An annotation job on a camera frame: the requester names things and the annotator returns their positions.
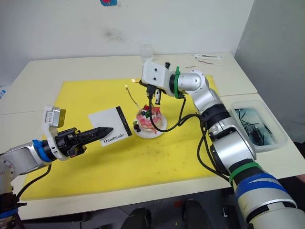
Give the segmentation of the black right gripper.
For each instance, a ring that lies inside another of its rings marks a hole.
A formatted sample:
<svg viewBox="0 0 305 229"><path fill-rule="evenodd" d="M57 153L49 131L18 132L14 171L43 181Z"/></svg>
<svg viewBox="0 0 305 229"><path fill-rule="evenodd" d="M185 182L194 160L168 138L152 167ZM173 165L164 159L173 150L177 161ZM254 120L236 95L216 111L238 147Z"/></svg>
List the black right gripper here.
<svg viewBox="0 0 305 229"><path fill-rule="evenodd" d="M162 92L163 92L162 89L160 89L154 85L145 84L141 80L139 81L139 84L146 87L146 96L149 100L149 105L153 104L153 98L154 98L154 103L156 105L161 104L161 96L162 96Z"/></svg>

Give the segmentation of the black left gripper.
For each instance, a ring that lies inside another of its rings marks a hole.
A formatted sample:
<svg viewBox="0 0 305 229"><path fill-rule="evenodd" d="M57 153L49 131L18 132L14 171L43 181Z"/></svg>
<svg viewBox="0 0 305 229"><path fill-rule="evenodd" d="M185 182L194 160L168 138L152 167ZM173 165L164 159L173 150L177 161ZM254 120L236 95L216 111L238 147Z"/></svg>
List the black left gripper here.
<svg viewBox="0 0 305 229"><path fill-rule="evenodd" d="M97 127L81 132L76 128L61 131L56 136L57 147L67 157L75 157L86 151L86 144L100 140L113 131L112 127Z"/></svg>

